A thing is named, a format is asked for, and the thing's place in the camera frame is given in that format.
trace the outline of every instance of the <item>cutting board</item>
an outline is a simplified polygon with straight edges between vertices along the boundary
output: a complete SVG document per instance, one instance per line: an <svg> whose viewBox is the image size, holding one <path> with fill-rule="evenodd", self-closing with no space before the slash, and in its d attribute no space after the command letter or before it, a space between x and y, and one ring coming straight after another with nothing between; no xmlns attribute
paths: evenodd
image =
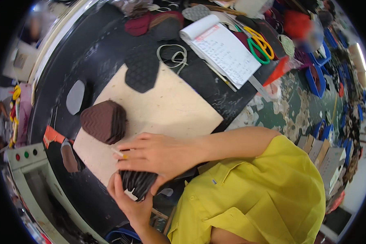
<svg viewBox="0 0 366 244"><path fill-rule="evenodd" d="M223 120L184 80L160 64L155 87L139 93L125 84L126 65L123 65L100 93L94 104L112 100L127 113L127 130L120 144L142 132L188 138L210 134ZM110 146L80 129L73 149L92 173L107 186L116 171Z"/></svg>

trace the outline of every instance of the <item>dirty floor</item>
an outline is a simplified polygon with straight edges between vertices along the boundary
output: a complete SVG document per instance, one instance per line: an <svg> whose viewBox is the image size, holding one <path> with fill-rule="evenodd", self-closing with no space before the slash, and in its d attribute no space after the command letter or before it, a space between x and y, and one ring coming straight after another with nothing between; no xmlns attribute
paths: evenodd
<svg viewBox="0 0 366 244"><path fill-rule="evenodd" d="M309 134L312 126L327 116L327 120L334 124L332 143L336 143L345 96L340 98L331 77L326 78L331 90L326 90L320 99L310 92L304 71L288 72L274 81L281 89L274 92L272 101L267 103L256 95L227 130L244 126L264 126L278 130L297 143L301 135Z"/></svg>

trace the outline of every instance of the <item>yellow shirt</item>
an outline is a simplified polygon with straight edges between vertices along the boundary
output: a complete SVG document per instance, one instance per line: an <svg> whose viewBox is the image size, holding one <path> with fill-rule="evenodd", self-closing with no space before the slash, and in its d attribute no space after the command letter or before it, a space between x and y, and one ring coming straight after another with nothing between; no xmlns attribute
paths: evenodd
<svg viewBox="0 0 366 244"><path fill-rule="evenodd" d="M313 243L325 214L324 184L308 155L285 136L252 160L224 159L179 199L168 238L207 244L211 227L258 243Z"/></svg>

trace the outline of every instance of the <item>scissors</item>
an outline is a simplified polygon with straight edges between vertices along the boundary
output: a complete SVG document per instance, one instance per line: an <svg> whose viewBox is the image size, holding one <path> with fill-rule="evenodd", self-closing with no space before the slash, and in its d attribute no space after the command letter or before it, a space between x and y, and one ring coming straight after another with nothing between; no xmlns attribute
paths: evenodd
<svg viewBox="0 0 366 244"><path fill-rule="evenodd" d="M248 26L243 26L236 20L232 19L230 16L228 16L224 12L225 16L228 17L229 20L231 20L234 23L234 26L236 27L238 32L243 32L248 38L247 42L249 45L249 49L254 55L255 59L259 61L261 64L269 64L270 60L274 59L274 51L272 50L271 46L266 42L261 34L253 30L252 28ZM265 61L261 60L255 53L254 48L256 48L264 57Z"/></svg>

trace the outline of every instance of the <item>green-handled scissors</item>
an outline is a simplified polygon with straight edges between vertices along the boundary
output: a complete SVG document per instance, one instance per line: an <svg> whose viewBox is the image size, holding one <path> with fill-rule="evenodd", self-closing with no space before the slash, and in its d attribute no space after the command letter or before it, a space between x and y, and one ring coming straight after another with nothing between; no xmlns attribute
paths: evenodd
<svg viewBox="0 0 366 244"><path fill-rule="evenodd" d="M237 29L238 32L242 32L244 33L238 25L234 25ZM267 56L267 54L252 40L252 38L247 38L247 42L248 42L248 46L249 46L249 50L251 51L252 55L254 55L255 59L261 63L261 64L269 64L270 63L270 58ZM266 60L261 60L255 53L254 48L256 48L263 56Z"/></svg>
<svg viewBox="0 0 366 244"><path fill-rule="evenodd" d="M232 19L226 12L223 12L224 15L230 20L232 21L232 23L234 23L234 26L236 27L238 32L242 32L244 33L244 35L247 36L247 42L248 42L248 46L249 46L249 50L251 51L252 55L254 55L254 58L261 64L269 64L270 63L270 57L269 55L267 55L264 50L262 48L260 48L255 42L254 40L252 40L252 34L247 32L244 29L244 26L242 26L239 22L237 22L236 20ZM261 60L255 53L254 48L256 48L265 58L265 60Z"/></svg>

